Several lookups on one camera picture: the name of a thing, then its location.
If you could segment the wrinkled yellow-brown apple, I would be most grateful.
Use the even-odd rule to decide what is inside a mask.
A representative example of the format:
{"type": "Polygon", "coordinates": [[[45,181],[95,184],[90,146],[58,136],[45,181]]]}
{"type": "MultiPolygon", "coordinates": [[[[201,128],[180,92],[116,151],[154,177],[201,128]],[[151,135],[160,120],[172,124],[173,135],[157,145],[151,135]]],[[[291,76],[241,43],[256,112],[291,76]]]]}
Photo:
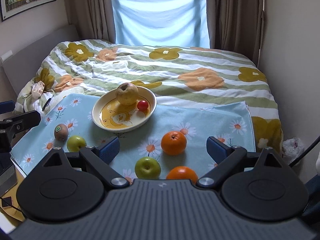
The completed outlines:
{"type": "Polygon", "coordinates": [[[123,83],[116,89],[116,99],[121,105],[133,105],[136,103],[138,97],[138,88],[132,83],[123,83]]]}

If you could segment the white plastic bag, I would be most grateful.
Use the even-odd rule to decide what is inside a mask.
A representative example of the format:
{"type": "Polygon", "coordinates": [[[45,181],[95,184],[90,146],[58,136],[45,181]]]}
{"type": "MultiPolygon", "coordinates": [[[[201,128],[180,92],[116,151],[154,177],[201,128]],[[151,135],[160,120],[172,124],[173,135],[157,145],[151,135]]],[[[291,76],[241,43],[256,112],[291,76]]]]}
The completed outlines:
{"type": "Polygon", "coordinates": [[[287,139],[283,142],[283,158],[287,164],[292,163],[304,152],[304,150],[304,144],[297,137],[287,139]]]}

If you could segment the red tomato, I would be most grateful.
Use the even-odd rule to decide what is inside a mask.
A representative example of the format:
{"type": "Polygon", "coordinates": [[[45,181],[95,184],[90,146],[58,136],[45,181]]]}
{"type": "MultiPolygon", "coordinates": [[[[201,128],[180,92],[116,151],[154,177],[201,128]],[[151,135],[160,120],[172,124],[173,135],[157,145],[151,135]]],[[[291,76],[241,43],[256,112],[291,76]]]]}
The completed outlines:
{"type": "Polygon", "coordinates": [[[137,108],[139,111],[147,111],[148,110],[148,107],[149,107],[149,104],[146,100],[140,100],[138,103],[137,103],[137,108]]]}

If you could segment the brown kiwi with sticker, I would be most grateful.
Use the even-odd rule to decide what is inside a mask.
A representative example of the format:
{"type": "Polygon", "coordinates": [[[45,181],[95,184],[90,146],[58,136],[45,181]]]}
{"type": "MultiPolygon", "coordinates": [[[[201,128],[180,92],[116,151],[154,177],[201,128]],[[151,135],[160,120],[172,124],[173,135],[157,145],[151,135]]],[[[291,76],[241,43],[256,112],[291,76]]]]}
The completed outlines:
{"type": "Polygon", "coordinates": [[[68,128],[65,124],[58,124],[54,129],[54,137],[57,141],[66,141],[68,138],[68,128]]]}

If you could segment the medium orange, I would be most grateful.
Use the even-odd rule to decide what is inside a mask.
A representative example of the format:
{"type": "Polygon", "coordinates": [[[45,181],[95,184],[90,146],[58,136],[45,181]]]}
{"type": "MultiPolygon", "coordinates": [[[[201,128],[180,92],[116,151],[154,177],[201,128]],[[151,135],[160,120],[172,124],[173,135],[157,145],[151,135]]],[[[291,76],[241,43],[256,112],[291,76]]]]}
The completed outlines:
{"type": "Polygon", "coordinates": [[[175,156],[182,154],[187,146],[187,139],[179,131],[171,131],[163,135],[161,148],[167,155],[175,156]]]}

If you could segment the large green apple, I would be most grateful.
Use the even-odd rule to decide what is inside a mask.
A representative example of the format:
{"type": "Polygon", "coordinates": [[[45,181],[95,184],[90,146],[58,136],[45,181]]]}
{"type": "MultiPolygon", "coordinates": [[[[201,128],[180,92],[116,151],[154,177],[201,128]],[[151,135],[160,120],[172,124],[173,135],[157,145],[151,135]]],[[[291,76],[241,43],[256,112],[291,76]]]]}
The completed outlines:
{"type": "Polygon", "coordinates": [[[143,157],[135,164],[135,174],[139,179],[157,179],[161,174],[161,166],[156,159],[143,157]]]}

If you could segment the large orange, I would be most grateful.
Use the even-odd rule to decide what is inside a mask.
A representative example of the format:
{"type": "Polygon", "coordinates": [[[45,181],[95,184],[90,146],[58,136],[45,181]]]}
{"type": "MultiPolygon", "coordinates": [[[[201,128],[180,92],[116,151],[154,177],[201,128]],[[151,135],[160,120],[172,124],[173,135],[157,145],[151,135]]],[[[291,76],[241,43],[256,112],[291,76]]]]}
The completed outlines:
{"type": "Polygon", "coordinates": [[[198,181],[198,176],[194,170],[186,166],[178,166],[173,168],[168,174],[166,179],[189,179],[193,184],[198,181]]]}

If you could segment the cream oval bear dish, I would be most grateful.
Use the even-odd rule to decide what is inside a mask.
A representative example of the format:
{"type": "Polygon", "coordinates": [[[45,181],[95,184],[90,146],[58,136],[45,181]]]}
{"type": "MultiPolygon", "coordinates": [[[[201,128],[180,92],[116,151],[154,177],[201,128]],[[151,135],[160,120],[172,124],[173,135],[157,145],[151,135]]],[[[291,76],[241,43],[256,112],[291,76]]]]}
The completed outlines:
{"type": "Polygon", "coordinates": [[[139,97],[136,103],[130,106],[119,103],[116,99],[116,89],[103,95],[92,109],[93,122],[98,127],[114,133],[129,132],[145,124],[156,109],[157,99],[151,90],[135,86],[138,88],[139,97]],[[137,103],[140,100],[148,102],[147,111],[138,110],[137,103]]]}

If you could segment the grey bed headboard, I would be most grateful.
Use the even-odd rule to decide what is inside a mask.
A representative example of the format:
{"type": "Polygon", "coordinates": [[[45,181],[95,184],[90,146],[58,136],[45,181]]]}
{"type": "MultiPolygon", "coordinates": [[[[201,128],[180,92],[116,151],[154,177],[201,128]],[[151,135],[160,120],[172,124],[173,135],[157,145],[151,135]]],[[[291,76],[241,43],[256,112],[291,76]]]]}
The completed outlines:
{"type": "Polygon", "coordinates": [[[64,41],[80,40],[76,27],[67,25],[40,38],[10,56],[3,63],[4,72],[16,94],[35,77],[42,61],[51,50],[64,41]]]}

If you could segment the light blue daisy cloth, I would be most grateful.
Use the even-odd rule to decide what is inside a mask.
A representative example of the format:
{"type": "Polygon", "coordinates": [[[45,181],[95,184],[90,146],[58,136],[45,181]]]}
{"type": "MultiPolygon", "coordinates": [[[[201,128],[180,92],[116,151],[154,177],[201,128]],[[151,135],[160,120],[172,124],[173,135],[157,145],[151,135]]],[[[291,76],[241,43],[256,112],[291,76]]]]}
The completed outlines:
{"type": "MultiPolygon", "coordinates": [[[[64,124],[69,135],[83,137],[89,146],[99,146],[112,133],[99,128],[92,120],[96,96],[71,94],[57,104],[51,104],[40,124],[32,128],[13,147],[12,157],[28,174],[55,146],[66,147],[56,141],[54,128],[64,124]]],[[[135,164],[142,157],[152,157],[161,166],[161,178],[177,166],[186,166],[202,176],[216,166],[206,150],[208,137],[215,137],[227,146],[239,145],[255,151],[254,132],[250,113],[244,102],[230,105],[182,108],[158,105],[151,118],[141,127],[118,134],[120,151],[111,167],[128,180],[136,177],[135,164]],[[161,149],[161,139],[170,131],[182,132],[187,140],[185,152],[169,156],[161,149]]]]}

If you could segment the brown curtain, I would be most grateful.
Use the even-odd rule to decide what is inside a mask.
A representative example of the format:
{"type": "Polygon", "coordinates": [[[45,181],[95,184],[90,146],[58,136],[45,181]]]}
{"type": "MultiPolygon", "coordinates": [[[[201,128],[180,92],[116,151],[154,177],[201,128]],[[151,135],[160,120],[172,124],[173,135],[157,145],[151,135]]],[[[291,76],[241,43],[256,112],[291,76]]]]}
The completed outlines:
{"type": "Polygon", "coordinates": [[[65,0],[65,7],[81,39],[116,42],[112,0],[65,0]]]}
{"type": "Polygon", "coordinates": [[[240,53],[257,64],[263,5],[264,0],[207,0],[210,48],[240,53]]]}

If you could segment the small green apple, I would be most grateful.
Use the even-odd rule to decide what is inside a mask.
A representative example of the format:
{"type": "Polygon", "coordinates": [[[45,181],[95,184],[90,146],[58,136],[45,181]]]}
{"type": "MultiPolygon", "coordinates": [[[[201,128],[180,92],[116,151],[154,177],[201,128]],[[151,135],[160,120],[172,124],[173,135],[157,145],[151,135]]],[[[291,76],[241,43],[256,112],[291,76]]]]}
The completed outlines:
{"type": "Polygon", "coordinates": [[[81,148],[86,146],[87,142],[79,135],[73,135],[67,140],[67,149],[69,152],[78,152],[81,148]]]}

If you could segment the brown left curtain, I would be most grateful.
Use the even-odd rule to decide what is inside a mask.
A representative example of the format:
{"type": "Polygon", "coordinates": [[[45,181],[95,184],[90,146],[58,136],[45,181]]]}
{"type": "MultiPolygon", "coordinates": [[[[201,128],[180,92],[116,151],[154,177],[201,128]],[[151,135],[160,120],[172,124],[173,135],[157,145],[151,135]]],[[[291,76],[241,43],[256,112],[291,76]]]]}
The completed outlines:
{"type": "Polygon", "coordinates": [[[112,0],[65,0],[65,7],[81,39],[116,42],[112,0]]]}

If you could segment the striped floral bed quilt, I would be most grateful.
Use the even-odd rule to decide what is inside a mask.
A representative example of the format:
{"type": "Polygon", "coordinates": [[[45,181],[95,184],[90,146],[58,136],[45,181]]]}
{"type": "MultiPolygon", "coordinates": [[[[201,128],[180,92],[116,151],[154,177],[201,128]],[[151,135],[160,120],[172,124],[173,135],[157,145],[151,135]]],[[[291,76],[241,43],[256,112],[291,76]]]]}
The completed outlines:
{"type": "Polygon", "coordinates": [[[63,41],[23,78],[15,113],[48,113],[68,94],[102,96],[130,82],[152,90],[159,103],[206,108],[243,101],[255,145],[280,150],[278,105],[266,76],[246,56],[200,47],[152,47],[105,40],[63,41]]]}

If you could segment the light blue window sheet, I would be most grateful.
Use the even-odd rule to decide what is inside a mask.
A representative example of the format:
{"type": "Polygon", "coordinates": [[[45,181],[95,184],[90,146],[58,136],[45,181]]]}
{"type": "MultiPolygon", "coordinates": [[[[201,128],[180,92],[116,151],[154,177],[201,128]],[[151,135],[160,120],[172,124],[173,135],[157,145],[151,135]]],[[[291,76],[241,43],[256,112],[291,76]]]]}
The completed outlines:
{"type": "Polygon", "coordinates": [[[206,0],[112,0],[116,43],[209,48],[206,0]]]}

